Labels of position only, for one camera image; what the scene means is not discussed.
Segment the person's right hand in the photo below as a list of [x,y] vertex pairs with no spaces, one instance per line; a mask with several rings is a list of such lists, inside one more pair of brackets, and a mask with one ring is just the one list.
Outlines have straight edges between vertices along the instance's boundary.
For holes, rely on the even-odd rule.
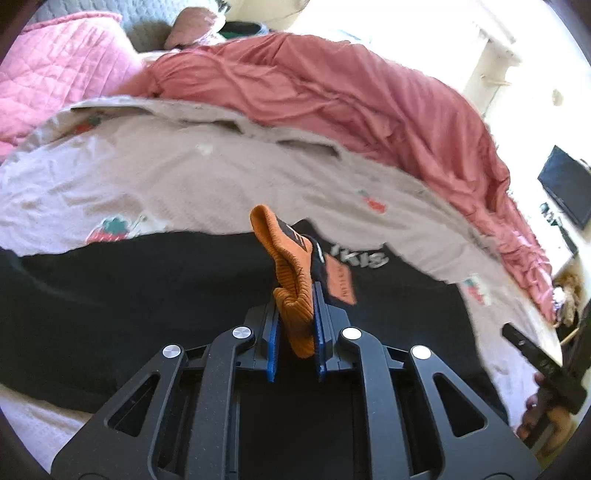
[[574,423],[569,410],[559,404],[557,400],[543,399],[544,376],[541,373],[536,373],[534,380],[539,389],[536,394],[526,400],[526,411],[516,434],[522,441],[525,441],[531,436],[538,423],[546,418],[551,426],[551,434],[537,453],[537,457],[543,459],[564,446],[572,436]]

